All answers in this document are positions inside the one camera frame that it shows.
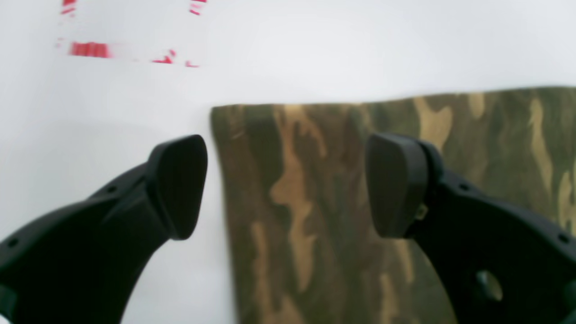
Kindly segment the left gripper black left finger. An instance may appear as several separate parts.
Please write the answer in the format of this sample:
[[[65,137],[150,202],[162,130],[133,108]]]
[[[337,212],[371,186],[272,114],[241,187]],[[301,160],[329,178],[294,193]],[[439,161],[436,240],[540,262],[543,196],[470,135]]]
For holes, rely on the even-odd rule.
[[[1,315],[11,324],[119,324],[152,255],[193,233],[207,165],[202,136],[164,142],[87,199],[10,234]]]

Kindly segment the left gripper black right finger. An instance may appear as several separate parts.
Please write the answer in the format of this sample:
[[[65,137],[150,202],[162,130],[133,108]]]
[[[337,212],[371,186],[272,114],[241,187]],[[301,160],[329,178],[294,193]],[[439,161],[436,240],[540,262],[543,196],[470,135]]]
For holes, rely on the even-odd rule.
[[[371,135],[365,177],[378,235],[416,242],[460,324],[575,322],[576,245],[566,230],[488,197],[416,138]]]

